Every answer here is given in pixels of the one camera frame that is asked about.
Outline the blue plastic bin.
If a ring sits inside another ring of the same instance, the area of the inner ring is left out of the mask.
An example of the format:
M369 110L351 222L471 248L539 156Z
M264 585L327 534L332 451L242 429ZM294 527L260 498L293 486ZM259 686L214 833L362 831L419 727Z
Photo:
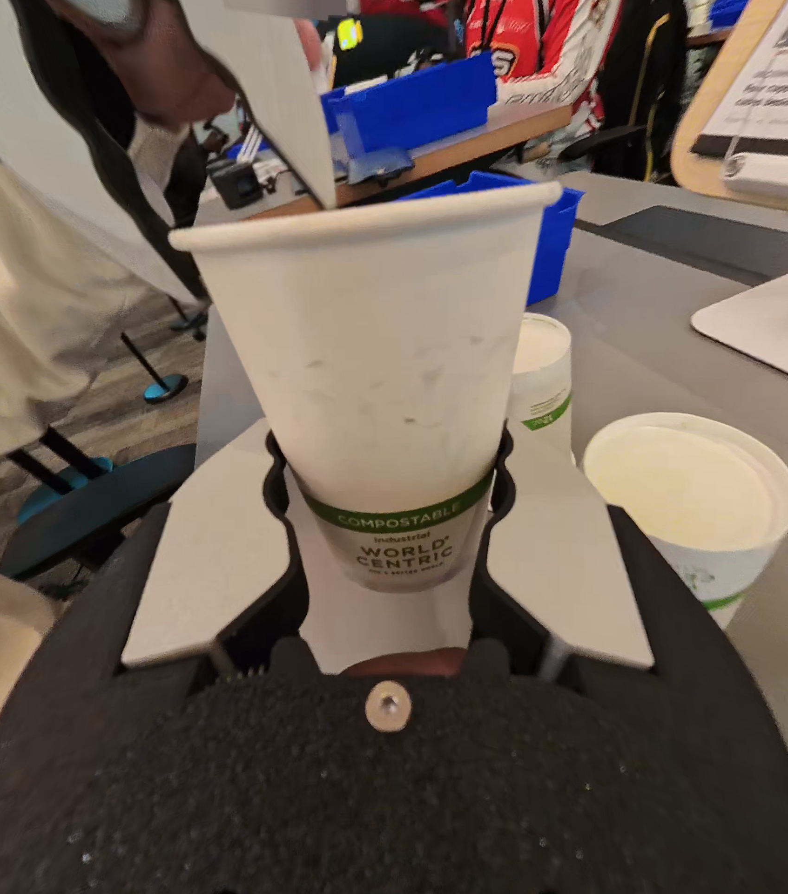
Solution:
M529 182L509 174L474 171L463 183L456 183L454 180L444 181L400 196L399 200L469 194L527 183ZM526 307L535 306L552 298L559 291L579 203L584 195L583 190L562 187L558 201L545 210L539 230Z
M339 133L347 153L413 150L483 127L498 99L489 51L441 63L400 78L321 96L330 134Z

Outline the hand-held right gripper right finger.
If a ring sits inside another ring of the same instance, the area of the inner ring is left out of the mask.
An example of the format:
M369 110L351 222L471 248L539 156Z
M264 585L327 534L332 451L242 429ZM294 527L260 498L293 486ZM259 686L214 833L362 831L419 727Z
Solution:
M506 427L469 589L472 640L512 674L554 681L571 658L654 666L603 499L568 454Z

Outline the wooden desk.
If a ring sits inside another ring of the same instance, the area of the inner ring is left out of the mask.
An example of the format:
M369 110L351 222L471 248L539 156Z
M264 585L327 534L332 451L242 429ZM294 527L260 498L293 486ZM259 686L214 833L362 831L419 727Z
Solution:
M343 180L333 183L337 207L350 207L388 191L402 190L456 167L474 163L519 143L559 129L570 121L571 106L527 104L494 106L488 122L481 128L465 131L421 146L412 151L412 168L387 181L366 181L351 185ZM281 173L273 193L260 201L235 211L237 220L252 217L286 217L321 211L319 202L311 197L298 178L291 172Z

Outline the black jacket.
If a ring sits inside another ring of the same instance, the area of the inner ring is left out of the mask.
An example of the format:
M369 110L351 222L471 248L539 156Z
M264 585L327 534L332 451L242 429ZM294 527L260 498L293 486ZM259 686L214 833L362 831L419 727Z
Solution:
M646 183L669 171L687 31L682 1L623 2L599 77L603 124L563 150L560 163L590 162L594 173Z

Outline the white green-banded paper cup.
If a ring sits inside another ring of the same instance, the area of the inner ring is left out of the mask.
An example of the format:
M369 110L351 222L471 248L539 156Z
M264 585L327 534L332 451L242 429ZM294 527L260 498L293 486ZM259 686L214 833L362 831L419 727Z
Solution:
M678 412L619 419L581 467L726 630L788 536L788 466L734 427Z
M174 230L343 573L455 574L489 494L546 209L524 183Z
M572 337L556 319L527 312L512 366L507 421L573 460Z

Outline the dark blue pouch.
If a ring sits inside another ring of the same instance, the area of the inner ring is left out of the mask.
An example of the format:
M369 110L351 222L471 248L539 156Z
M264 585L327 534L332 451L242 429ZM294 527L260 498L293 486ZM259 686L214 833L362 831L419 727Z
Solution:
M407 150L384 148L349 158L346 181L349 186L366 183L385 186L413 168L414 161Z

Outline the black office chair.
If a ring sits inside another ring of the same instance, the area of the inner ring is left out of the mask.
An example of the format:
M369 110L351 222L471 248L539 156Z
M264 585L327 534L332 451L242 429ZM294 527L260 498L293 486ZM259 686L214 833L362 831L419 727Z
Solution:
M98 570L124 529L176 494L195 470L196 444L179 444L117 467L17 527L0 575L25 582L66 561Z

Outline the leaning display panel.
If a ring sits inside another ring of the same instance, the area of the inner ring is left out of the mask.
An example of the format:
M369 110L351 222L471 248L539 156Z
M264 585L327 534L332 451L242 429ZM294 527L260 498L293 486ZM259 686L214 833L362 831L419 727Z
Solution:
M130 2L145 86L162 125L210 118L205 99L240 98L258 130L324 209L337 203L330 138L295 2Z

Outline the person's left forearm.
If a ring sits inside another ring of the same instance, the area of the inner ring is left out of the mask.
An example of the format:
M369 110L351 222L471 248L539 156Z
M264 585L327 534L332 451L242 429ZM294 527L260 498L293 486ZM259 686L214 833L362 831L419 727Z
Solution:
M0 456L37 440L92 384L116 273L0 163Z

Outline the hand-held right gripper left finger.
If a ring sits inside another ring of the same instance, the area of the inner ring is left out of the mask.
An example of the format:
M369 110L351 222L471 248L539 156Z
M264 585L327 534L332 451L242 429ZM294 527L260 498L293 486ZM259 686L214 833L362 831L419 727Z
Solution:
M266 508L273 458L260 419L195 470L167 520L121 662L128 669L205 655L236 671L229 625L288 568L283 523Z

